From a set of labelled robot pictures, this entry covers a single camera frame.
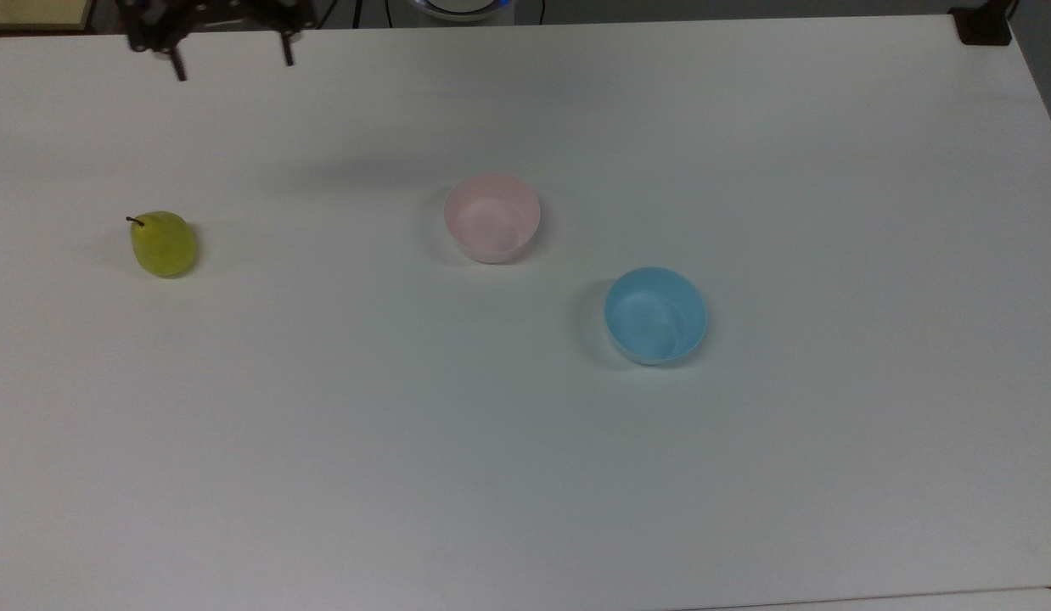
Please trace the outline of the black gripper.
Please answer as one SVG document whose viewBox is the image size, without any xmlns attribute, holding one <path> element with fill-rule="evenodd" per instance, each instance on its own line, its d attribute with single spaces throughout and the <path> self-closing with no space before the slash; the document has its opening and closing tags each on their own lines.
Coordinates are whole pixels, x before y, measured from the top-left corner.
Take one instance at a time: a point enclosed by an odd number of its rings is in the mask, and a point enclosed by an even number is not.
<svg viewBox="0 0 1051 611">
<path fill-rule="evenodd" d="M 131 50 L 169 59 L 178 81 L 188 80 L 177 45 L 189 25 L 253 22 L 276 30 L 285 65 L 293 66 L 293 39 L 318 22 L 312 1 L 118 1 L 115 7 Z"/>
</svg>

